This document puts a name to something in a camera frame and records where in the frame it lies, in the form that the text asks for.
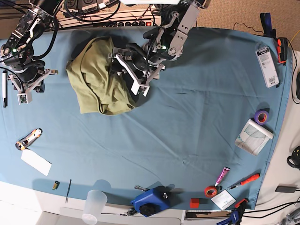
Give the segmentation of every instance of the orange tape roll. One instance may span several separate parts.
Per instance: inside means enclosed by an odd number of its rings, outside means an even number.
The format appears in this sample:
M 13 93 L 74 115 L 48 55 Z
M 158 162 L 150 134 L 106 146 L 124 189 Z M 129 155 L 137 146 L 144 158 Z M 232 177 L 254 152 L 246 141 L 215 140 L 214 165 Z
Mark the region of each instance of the orange tape roll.
M 208 186 L 208 187 L 204 190 L 204 192 L 205 192 L 206 197 L 211 198 L 211 197 L 217 195 L 218 190 L 216 189 L 215 186 Z

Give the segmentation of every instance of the clear plastic cup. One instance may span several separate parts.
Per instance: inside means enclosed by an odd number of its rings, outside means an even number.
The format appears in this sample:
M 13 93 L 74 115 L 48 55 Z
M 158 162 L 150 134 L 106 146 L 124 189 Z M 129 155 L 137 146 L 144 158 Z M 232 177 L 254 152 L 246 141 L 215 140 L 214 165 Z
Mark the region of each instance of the clear plastic cup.
M 98 222 L 97 217 L 101 215 L 106 203 L 107 196 L 102 191 L 89 191 L 82 214 L 82 220 L 86 224 L 95 225 Z

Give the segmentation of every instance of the red block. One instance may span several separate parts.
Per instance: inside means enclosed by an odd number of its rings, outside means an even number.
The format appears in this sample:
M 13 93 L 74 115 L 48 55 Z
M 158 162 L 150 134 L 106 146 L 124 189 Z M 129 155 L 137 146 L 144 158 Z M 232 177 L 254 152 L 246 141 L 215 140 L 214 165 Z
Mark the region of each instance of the red block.
M 197 209 L 199 207 L 199 198 L 191 198 L 189 205 L 191 209 Z

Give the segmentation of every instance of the screwdriver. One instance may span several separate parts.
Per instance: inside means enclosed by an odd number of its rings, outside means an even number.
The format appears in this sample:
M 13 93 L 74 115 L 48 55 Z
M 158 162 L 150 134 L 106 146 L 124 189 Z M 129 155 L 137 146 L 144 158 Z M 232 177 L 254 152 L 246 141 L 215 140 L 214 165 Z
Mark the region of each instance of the screwdriver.
M 247 184 L 247 183 L 249 183 L 249 182 L 252 182 L 252 181 L 254 181 L 254 180 L 257 180 L 259 177 L 260 177 L 260 174 L 257 173 L 257 174 L 255 174 L 255 175 L 249 177 L 248 179 L 243 180 L 243 181 L 241 181 L 240 183 L 231 186 L 231 187 L 228 188 L 227 190 L 231 190 L 231 189 L 234 189 L 234 188 L 236 188 L 236 187 L 238 187 L 238 186 L 241 186 L 241 185 Z

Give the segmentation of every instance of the blue table cover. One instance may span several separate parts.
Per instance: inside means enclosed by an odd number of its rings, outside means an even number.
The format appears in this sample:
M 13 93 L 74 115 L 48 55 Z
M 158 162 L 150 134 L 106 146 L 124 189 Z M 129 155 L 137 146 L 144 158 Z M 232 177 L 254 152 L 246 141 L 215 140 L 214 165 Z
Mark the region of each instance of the blue table cover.
M 150 83 L 140 106 L 118 116 L 80 114 L 76 94 L 65 71 L 94 37 L 110 35 L 115 46 L 145 43 L 147 28 L 97 28 L 60 31 L 46 68 L 58 75 L 45 80 L 45 92 L 33 93 L 29 105 L 18 105 L 8 82 L 8 107 L 0 109 L 0 180 L 34 190 L 86 199 L 92 189 L 105 191 L 108 203 L 130 205 L 141 194 L 135 185 L 172 189 L 172 208 L 189 209 L 191 197 L 199 209 L 219 208 L 204 195 L 223 167 L 230 172 L 223 188 L 254 173 L 261 177 L 230 190 L 237 200 L 249 198 L 253 209 L 283 123 L 292 77 L 292 55 L 278 63 L 272 38 L 249 33 L 194 28 L 183 55 L 166 63 L 159 80 Z M 34 42 L 35 55 L 48 47 L 52 33 Z M 269 46 L 281 81 L 268 89 L 255 55 L 258 44 Z M 236 147 L 234 141 L 258 109 L 270 108 L 266 127 L 274 133 L 258 156 Z M 46 177 L 21 160 L 15 142 L 35 128 L 43 134 L 30 147 L 52 163 Z M 59 188 L 52 190 L 54 181 Z

